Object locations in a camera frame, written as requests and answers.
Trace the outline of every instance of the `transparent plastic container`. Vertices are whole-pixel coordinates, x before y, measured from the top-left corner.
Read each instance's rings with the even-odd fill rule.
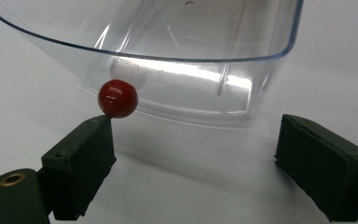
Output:
[[[0,0],[0,20],[89,90],[118,78],[138,110],[189,122],[249,118],[293,47],[302,0]]]

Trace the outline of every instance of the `white background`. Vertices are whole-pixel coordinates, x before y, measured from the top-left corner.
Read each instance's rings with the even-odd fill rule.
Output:
[[[77,223],[328,223],[273,163],[284,113],[358,145],[358,1],[305,2],[295,48],[244,129],[114,120],[118,161]],[[0,175],[38,170],[100,114],[72,74],[0,22]]]

